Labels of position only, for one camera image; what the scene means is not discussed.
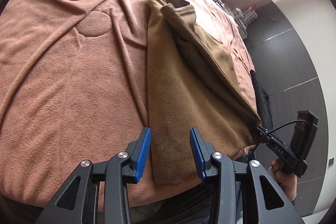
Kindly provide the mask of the person's right hand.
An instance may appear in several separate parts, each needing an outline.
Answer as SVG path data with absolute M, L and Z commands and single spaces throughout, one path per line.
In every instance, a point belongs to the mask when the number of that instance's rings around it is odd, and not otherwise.
M 272 161 L 268 168 L 269 174 L 279 184 L 288 199 L 295 204 L 297 197 L 297 176 L 295 174 L 285 174 L 280 170 L 279 158 Z

